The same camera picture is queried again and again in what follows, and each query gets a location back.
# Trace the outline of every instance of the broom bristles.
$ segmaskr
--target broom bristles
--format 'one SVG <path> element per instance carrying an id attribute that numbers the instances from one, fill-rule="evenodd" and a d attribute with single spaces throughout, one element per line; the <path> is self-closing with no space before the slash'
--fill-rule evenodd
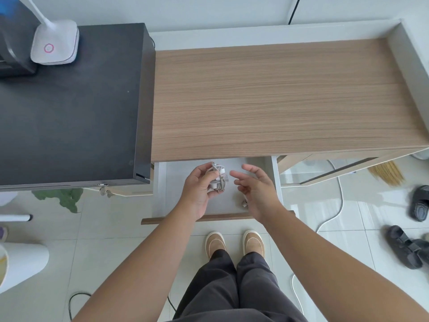
<path id="1" fill-rule="evenodd" d="M 400 186 L 405 181 L 404 176 L 393 161 L 369 167 L 368 170 L 374 177 L 381 178 L 390 186 Z"/>

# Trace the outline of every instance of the black desk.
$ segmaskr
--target black desk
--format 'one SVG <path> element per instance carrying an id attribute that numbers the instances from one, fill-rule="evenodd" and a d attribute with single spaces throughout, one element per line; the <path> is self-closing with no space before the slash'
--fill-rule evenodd
<path id="1" fill-rule="evenodd" d="M 79 31 L 72 64 L 0 79 L 0 190 L 149 182 L 155 49 L 147 29 Z"/>

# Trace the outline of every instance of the dark gray pants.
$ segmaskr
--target dark gray pants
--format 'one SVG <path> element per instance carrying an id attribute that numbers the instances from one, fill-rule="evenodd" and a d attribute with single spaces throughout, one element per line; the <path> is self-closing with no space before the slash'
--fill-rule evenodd
<path id="1" fill-rule="evenodd" d="M 191 281 L 174 319 L 223 309 L 257 309 L 273 320 L 307 320 L 280 290 L 264 258 L 251 252 L 237 269 L 224 250 L 213 253 Z"/>

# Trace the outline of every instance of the person's left hand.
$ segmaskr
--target person's left hand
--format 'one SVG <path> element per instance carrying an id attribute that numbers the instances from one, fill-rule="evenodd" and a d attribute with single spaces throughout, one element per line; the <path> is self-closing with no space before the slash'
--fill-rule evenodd
<path id="1" fill-rule="evenodd" d="M 208 200 L 222 193 L 217 191 L 208 192 L 210 182 L 219 176 L 217 170 L 206 174 L 211 167 L 212 162 L 209 162 L 196 167 L 191 172 L 185 180 L 182 195 L 178 202 L 178 205 L 184 205 L 186 210 L 189 210 L 190 214 L 195 216 L 195 220 L 200 219 L 206 212 Z"/>

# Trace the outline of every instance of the wooden tabletop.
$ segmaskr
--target wooden tabletop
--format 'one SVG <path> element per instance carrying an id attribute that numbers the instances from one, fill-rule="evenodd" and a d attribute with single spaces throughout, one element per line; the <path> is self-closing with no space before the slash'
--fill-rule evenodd
<path id="1" fill-rule="evenodd" d="M 154 162 L 424 146 L 384 39 L 157 52 Z"/>

